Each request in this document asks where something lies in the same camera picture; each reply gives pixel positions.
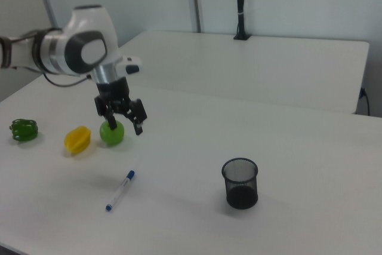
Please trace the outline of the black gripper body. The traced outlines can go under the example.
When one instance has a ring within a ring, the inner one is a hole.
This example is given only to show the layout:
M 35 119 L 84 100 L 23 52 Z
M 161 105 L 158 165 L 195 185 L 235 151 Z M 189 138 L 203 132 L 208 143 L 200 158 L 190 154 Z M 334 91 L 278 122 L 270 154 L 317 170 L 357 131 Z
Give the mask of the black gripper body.
M 99 115 L 117 113 L 125 115 L 130 107 L 130 89 L 126 78 L 107 84 L 96 84 L 99 95 L 96 97 L 96 108 Z

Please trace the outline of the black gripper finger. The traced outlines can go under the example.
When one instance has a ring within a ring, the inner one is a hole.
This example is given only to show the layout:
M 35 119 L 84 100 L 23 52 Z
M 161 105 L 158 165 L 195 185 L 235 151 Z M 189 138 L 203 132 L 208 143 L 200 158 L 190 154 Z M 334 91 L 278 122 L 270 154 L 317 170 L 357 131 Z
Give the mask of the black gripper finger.
M 126 118 L 132 122 L 135 134 L 139 136 L 143 132 L 143 122 L 147 119 L 146 111 L 140 99 L 129 102 Z
M 111 105 L 105 102 L 100 96 L 97 96 L 94 101 L 98 115 L 105 118 L 111 130 L 115 130 L 117 123 Z

